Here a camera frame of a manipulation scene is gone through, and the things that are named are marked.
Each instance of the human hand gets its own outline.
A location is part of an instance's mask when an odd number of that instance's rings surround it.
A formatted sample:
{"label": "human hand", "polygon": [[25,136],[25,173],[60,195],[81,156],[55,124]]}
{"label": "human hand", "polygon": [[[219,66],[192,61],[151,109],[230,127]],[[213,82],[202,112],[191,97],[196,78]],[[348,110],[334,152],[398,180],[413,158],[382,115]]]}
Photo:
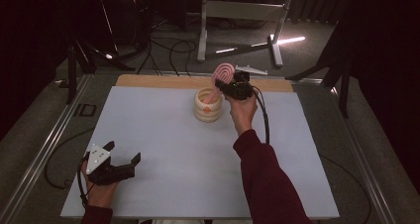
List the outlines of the human hand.
{"label": "human hand", "polygon": [[84,180],[86,180],[86,188],[88,190],[87,204],[89,206],[109,208],[112,200],[114,199],[114,193],[119,182],[113,182],[108,185],[95,185],[93,182],[89,181],[86,174],[86,168],[87,161],[81,166],[81,171],[83,173]]}
{"label": "human hand", "polygon": [[244,132],[253,129],[254,114],[257,111],[257,99],[253,94],[245,100],[237,100],[224,95],[225,99],[231,104],[231,116],[237,130],[238,137]]}

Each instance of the hand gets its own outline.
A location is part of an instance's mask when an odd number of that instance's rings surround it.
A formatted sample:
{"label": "hand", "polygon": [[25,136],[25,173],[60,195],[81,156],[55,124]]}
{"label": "hand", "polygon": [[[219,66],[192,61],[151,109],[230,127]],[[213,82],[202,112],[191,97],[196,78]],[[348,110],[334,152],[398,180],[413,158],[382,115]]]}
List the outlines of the hand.
{"label": "hand", "polygon": [[84,162],[81,166],[81,171],[83,173],[84,180],[86,180],[86,187],[88,190],[87,204],[89,206],[109,208],[112,200],[114,199],[114,193],[119,182],[113,182],[108,185],[94,185],[93,182],[89,181],[87,178],[86,168],[87,162]]}
{"label": "hand", "polygon": [[231,116],[237,130],[238,137],[244,132],[253,129],[254,114],[257,111],[257,99],[253,94],[246,100],[236,100],[230,96],[224,95],[225,99],[231,104]]}

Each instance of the gray floor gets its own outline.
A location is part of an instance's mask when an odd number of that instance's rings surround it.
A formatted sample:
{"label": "gray floor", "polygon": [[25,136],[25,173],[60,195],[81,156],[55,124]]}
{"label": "gray floor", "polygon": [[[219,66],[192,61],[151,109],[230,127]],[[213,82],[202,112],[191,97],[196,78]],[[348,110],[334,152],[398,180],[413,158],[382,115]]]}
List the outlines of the gray floor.
{"label": "gray floor", "polygon": [[[238,23],[245,25],[249,22],[238,21]],[[281,39],[305,37],[305,40],[280,46],[285,64],[283,68],[273,65],[267,48],[258,48],[254,52],[238,55],[214,53],[217,50],[265,43],[267,35],[273,32],[274,27],[275,25],[270,23],[252,30],[222,30],[209,27],[205,62],[196,61],[196,50],[191,54],[187,69],[184,64],[189,54],[175,53],[172,55],[172,61],[182,75],[187,71],[211,74],[219,63],[230,62],[267,70],[269,76],[285,77],[314,65],[334,30],[331,25],[287,22],[283,27]],[[161,24],[153,33],[155,42],[169,48],[178,42],[177,39],[197,44],[198,37],[197,24],[191,24],[187,31],[179,30],[171,24]],[[186,51],[188,47],[186,44],[180,44],[175,49]],[[122,54],[128,50],[120,47]],[[161,71],[174,74],[169,65],[169,50],[153,44],[151,54]],[[145,57],[146,54],[141,55],[128,61],[127,65],[139,68]],[[57,145],[62,147],[52,157],[48,172],[50,179],[56,184],[64,185],[67,179],[74,177],[75,168],[86,149],[91,129],[99,118],[109,88],[115,83],[119,74],[126,73],[109,64],[103,62],[99,64],[96,74],[90,77],[84,93],[78,100],[80,104],[97,105],[97,112],[93,117],[71,117],[62,135],[56,140]],[[66,61],[57,69],[56,79],[64,79],[65,72]],[[351,80],[348,103],[350,118],[343,119],[337,111],[334,94],[332,95],[330,89],[317,85],[319,80],[314,80],[322,78],[325,72],[325,70],[319,71],[310,76],[313,79],[293,84],[302,102],[341,214],[340,218],[322,220],[320,223],[419,223],[419,195],[368,107],[359,90],[358,82],[355,79]],[[150,59],[140,73],[155,73]],[[82,83],[82,73],[79,74],[79,83]],[[1,142],[0,208],[3,211],[9,210],[6,209],[6,205],[15,190],[20,190],[17,185],[21,179],[25,180],[25,177],[31,174],[26,173],[28,166],[43,148],[43,144],[49,141],[49,134],[61,112],[68,108],[65,106],[65,100],[66,90],[59,89],[52,82]],[[59,217],[67,191],[51,187],[43,175],[42,172],[37,173],[35,177],[38,179],[26,188],[31,192],[22,197],[22,205],[17,206],[12,216],[14,221],[11,223],[78,223],[79,220]],[[384,200],[385,203],[378,204],[378,199]],[[387,214],[383,209],[390,210],[390,215],[383,216],[384,213]],[[4,217],[0,219],[1,223],[6,222]],[[137,223],[137,221],[113,220],[113,223]]]}

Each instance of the red sleeve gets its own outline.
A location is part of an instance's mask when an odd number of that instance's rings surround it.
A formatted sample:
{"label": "red sleeve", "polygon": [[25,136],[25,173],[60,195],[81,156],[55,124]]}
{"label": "red sleeve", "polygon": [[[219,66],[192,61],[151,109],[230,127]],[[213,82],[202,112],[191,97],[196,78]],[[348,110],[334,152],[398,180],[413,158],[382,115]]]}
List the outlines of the red sleeve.
{"label": "red sleeve", "polygon": [[81,224],[109,224],[112,218],[112,209],[96,206],[86,206]]}
{"label": "red sleeve", "polygon": [[242,181],[254,224],[312,224],[272,146],[262,144],[256,131],[243,133],[234,144],[241,158]]}

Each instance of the white tabletop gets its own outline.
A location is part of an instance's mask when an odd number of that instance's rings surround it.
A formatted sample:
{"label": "white tabletop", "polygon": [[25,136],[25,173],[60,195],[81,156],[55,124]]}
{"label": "white tabletop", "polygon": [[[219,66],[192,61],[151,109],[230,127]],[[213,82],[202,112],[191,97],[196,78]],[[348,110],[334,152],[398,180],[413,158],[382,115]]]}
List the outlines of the white tabletop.
{"label": "white tabletop", "polygon": [[[196,89],[113,87],[102,111],[92,144],[115,141],[111,165],[130,162],[141,152],[136,176],[119,184],[114,216],[154,219],[250,218],[244,195],[240,159],[232,149],[237,139],[223,102],[213,123],[193,114]],[[339,213],[296,93],[264,92],[270,143],[280,166],[293,182],[311,219]],[[264,141],[259,108],[254,127]],[[61,216],[80,217],[74,182]]]}

